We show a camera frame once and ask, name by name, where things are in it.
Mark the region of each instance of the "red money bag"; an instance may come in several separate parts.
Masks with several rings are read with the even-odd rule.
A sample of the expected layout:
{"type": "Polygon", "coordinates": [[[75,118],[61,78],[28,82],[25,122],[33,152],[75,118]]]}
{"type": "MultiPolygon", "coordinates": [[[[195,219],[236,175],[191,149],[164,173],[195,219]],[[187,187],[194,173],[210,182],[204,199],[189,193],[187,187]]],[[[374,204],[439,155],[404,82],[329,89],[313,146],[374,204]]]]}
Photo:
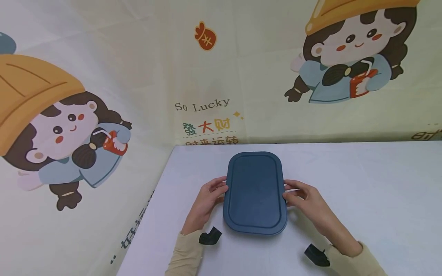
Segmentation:
{"type": "Polygon", "coordinates": [[[195,39],[198,40],[201,48],[209,51],[215,46],[217,35],[211,29],[206,28],[203,21],[199,23],[199,26],[195,28],[195,31],[195,39]]]}

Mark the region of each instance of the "cartoon girl face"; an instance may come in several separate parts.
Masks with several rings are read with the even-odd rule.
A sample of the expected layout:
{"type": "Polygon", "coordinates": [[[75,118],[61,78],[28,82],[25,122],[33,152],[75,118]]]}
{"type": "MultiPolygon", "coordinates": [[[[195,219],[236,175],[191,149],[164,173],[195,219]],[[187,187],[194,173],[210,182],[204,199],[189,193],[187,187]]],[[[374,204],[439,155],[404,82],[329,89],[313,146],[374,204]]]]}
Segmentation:
{"type": "Polygon", "coordinates": [[[351,17],[324,43],[316,43],[311,54],[320,57],[326,66],[358,61],[380,53],[390,38],[400,34],[405,26],[406,22],[394,24],[386,18],[385,10],[378,10],[373,22],[366,22],[361,15],[351,17]]]}
{"type": "Polygon", "coordinates": [[[31,121],[37,134],[32,139],[34,148],[27,153],[26,159],[32,163],[41,163],[47,157],[60,160],[70,156],[98,124],[94,101],[68,106],[57,102],[54,106],[61,111],[59,115],[39,114],[31,121]]]}

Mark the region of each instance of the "cartoon eye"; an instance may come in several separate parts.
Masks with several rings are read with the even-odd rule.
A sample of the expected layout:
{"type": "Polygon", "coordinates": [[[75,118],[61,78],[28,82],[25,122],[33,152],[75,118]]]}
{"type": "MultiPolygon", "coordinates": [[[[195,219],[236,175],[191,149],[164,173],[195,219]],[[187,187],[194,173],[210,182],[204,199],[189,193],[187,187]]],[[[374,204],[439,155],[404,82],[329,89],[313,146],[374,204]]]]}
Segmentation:
{"type": "Polygon", "coordinates": [[[368,33],[367,33],[367,37],[370,38],[372,36],[374,36],[377,33],[376,29],[371,29],[368,33]]]}
{"type": "Polygon", "coordinates": [[[68,119],[69,119],[69,121],[73,122],[77,119],[77,117],[74,114],[69,114],[68,119]]]}
{"type": "Polygon", "coordinates": [[[56,126],[52,129],[55,134],[60,134],[63,132],[63,129],[60,126],[56,126]]]}
{"type": "Polygon", "coordinates": [[[356,36],[354,34],[351,34],[347,37],[347,39],[345,40],[345,42],[350,43],[352,42],[354,39],[356,38],[356,36]]]}

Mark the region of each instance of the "blue shirt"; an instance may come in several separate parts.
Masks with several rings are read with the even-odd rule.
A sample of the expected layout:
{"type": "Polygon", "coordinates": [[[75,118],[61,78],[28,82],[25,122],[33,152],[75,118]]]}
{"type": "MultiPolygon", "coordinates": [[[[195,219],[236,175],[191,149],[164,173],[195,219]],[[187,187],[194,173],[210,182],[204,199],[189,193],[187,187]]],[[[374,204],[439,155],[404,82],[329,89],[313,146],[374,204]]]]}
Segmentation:
{"type": "MultiPolygon", "coordinates": [[[[374,55],[372,69],[377,69],[377,74],[367,83],[368,91],[376,91],[384,87],[391,79],[391,67],[388,61],[382,55],[374,55]]],[[[348,63],[352,66],[358,61],[348,63]]],[[[338,83],[331,86],[323,86],[322,78],[328,67],[320,62],[307,60],[299,70],[299,76],[305,84],[313,90],[309,102],[312,103],[335,103],[350,99],[350,80],[351,77],[343,77],[338,83]]]]}
{"type": "MultiPolygon", "coordinates": [[[[130,130],[122,125],[101,123],[98,127],[107,132],[117,132],[117,139],[126,144],[130,139],[130,130]]],[[[89,143],[90,136],[83,142],[89,143]]],[[[71,156],[51,162],[38,171],[38,176],[43,184],[62,184],[85,180],[92,188],[100,186],[115,171],[122,156],[105,150],[103,147],[95,151],[97,159],[89,169],[82,169],[72,161],[71,156]]]]}

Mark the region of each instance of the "beige sleeve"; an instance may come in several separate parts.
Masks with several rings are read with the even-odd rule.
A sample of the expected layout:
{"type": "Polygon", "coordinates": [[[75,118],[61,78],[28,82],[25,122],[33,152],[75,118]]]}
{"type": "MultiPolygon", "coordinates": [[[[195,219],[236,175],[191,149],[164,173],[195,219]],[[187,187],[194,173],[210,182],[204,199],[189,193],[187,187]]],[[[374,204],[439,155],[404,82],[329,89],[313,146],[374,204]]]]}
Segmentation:
{"type": "Polygon", "coordinates": [[[362,253],[354,258],[342,255],[334,246],[325,250],[330,261],[330,267],[340,276],[387,276],[367,246],[359,242],[362,253]]]}
{"type": "Polygon", "coordinates": [[[202,258],[203,245],[199,236],[203,231],[195,231],[183,236],[178,234],[172,259],[164,276],[195,276],[202,258]]]}

